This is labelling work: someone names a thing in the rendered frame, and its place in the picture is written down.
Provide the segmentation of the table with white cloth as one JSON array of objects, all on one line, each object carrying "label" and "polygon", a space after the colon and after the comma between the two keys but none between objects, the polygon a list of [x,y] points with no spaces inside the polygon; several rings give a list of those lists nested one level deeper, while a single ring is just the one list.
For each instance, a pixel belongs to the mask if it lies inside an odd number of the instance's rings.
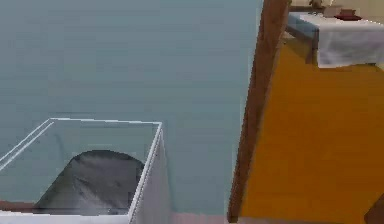
[{"label": "table with white cloth", "polygon": [[286,31],[308,42],[307,62],[316,57],[319,68],[384,63],[384,25],[380,23],[290,12]]}]

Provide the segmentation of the dark red dish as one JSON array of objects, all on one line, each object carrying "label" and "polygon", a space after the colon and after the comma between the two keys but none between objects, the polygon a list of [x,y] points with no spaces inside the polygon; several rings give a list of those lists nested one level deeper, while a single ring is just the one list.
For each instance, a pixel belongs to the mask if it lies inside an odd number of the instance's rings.
[{"label": "dark red dish", "polygon": [[353,9],[342,9],[335,18],[342,21],[359,21],[361,17],[356,14],[356,11]]}]

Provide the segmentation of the grey rounded lump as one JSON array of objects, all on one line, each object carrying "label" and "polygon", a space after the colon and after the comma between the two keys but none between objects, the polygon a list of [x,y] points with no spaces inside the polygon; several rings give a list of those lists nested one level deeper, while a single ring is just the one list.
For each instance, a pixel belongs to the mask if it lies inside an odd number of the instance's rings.
[{"label": "grey rounded lump", "polygon": [[133,201],[144,163],[120,152],[90,150],[74,156],[34,212],[50,215],[125,215]]}]

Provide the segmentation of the beige small box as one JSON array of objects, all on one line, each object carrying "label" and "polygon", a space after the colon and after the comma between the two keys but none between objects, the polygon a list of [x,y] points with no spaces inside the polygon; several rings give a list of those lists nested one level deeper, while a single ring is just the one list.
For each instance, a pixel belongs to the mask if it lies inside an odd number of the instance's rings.
[{"label": "beige small box", "polygon": [[336,6],[327,6],[323,11],[323,16],[325,18],[334,18],[335,16],[339,15],[341,12],[342,7],[339,5]]}]

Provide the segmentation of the brown wooden door frame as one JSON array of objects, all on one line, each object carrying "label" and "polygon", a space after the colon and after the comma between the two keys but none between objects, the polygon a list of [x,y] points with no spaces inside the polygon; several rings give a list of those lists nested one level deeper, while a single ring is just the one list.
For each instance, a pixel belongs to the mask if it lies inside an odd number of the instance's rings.
[{"label": "brown wooden door frame", "polygon": [[236,223],[292,0],[263,0],[226,219]]}]

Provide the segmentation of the white open box bin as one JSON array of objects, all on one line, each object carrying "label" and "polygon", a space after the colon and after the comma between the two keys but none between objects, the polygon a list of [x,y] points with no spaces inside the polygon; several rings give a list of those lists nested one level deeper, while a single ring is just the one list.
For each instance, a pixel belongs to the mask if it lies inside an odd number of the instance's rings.
[{"label": "white open box bin", "polygon": [[[144,163],[125,215],[50,215],[34,205],[76,155],[128,154]],[[0,224],[170,224],[163,129],[159,122],[49,118],[0,157]]]}]

